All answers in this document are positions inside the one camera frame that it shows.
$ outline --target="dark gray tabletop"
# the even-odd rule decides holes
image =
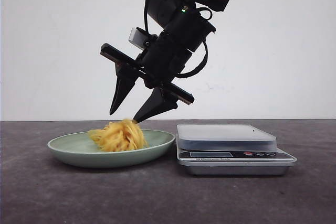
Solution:
[[[87,169],[54,159],[54,137],[105,121],[2,122],[1,223],[335,223],[336,120],[147,120],[244,123],[277,137],[298,158],[282,177],[191,176],[175,146],[141,165]]]

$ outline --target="robotic arm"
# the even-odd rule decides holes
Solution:
[[[207,62],[208,49],[205,38],[216,28],[208,21],[212,11],[223,11],[229,0],[146,0],[144,8],[145,30],[132,29],[129,41],[142,50],[136,60],[109,44],[101,46],[100,54],[115,62],[117,86],[110,115],[123,102],[140,77],[147,88],[153,89],[151,96],[134,116],[141,122],[154,115],[176,109],[177,101],[186,104],[194,97],[172,83],[174,78],[188,78],[199,73]],[[196,8],[196,3],[207,7]],[[210,13],[209,18],[201,16],[202,11]],[[149,14],[163,31],[151,35],[148,31]],[[203,44],[205,56],[192,71],[181,73],[192,53]]]

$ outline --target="scale button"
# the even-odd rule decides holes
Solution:
[[[261,157],[261,156],[264,155],[262,152],[254,152],[254,154],[256,154],[256,155],[259,156],[259,157]]]
[[[275,156],[275,152],[266,152],[266,155],[268,155],[268,156]]]
[[[253,156],[252,152],[244,152],[244,154],[247,155],[247,156]]]

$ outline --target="plate rim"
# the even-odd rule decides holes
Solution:
[[[130,151],[120,151],[120,152],[70,152],[70,151],[64,151],[64,150],[60,150],[60,149],[57,149],[57,148],[54,148],[54,147],[50,146],[50,144],[53,141],[55,141],[55,140],[57,140],[57,139],[59,139],[61,137],[75,135],[75,134],[88,133],[89,132],[89,131],[82,131],[82,132],[70,133],[70,134],[66,134],[66,135],[63,135],[63,136],[58,136],[56,138],[53,138],[53,139],[51,139],[51,140],[48,141],[47,147],[50,150],[52,150],[52,151],[62,152],[62,153],[70,153],[70,154],[90,154],[90,155],[111,155],[111,154],[113,154],[113,155],[121,155],[121,154],[125,154],[125,153],[134,153],[134,152],[140,152],[140,151],[144,151],[144,150],[152,150],[152,149],[155,149],[155,148],[159,148],[159,147],[171,144],[176,139],[176,137],[175,137],[175,135],[173,133],[170,133],[170,132],[167,132],[167,131],[151,130],[151,129],[142,129],[142,130],[143,131],[145,130],[145,131],[157,131],[157,132],[167,133],[167,134],[169,134],[172,137],[172,139],[169,140],[166,143],[159,144],[159,145],[156,145],[156,146],[141,148],[141,149],[137,149],[137,150],[130,150]]]

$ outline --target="plate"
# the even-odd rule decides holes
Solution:
[[[113,168],[136,165],[156,159],[173,145],[175,136],[169,132],[142,130],[148,147],[122,152],[103,152],[79,132],[50,140],[47,144],[54,157],[63,163],[87,168]]]

